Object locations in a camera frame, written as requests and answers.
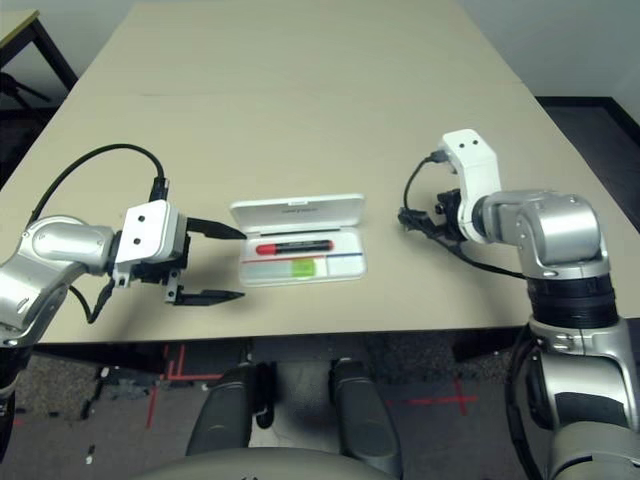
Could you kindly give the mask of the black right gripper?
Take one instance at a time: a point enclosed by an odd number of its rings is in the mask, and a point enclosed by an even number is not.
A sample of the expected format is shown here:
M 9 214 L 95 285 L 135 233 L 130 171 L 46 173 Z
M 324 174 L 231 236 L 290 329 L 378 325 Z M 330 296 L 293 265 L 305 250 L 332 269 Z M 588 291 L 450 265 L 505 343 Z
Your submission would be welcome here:
M 439 193 L 436 199 L 435 210 L 412 210 L 412 217 L 418 223 L 410 223 L 407 230 L 419 231 L 431 240 L 450 244 L 466 241 L 467 238 L 462 233 L 458 222 L 458 210 L 461 204 L 460 190 L 453 189 Z M 444 217 L 444 222 L 438 225 L 440 215 Z

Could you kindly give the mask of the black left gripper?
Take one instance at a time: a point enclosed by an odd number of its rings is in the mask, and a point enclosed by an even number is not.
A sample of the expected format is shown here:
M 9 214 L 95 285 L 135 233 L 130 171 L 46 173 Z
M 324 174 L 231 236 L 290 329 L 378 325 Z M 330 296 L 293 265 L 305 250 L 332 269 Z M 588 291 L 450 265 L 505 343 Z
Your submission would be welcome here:
M 246 235 L 226 224 L 199 218 L 187 218 L 188 232 L 200 233 L 206 238 L 246 239 Z M 174 306 L 213 306 L 245 296 L 243 292 L 226 290 L 202 290 L 185 293 L 180 284 L 181 272 L 188 266 L 191 239 L 185 236 L 183 251 L 176 258 L 159 263 L 140 263 L 133 267 L 132 278 L 143 283 L 160 284 L 166 287 L 165 302 Z

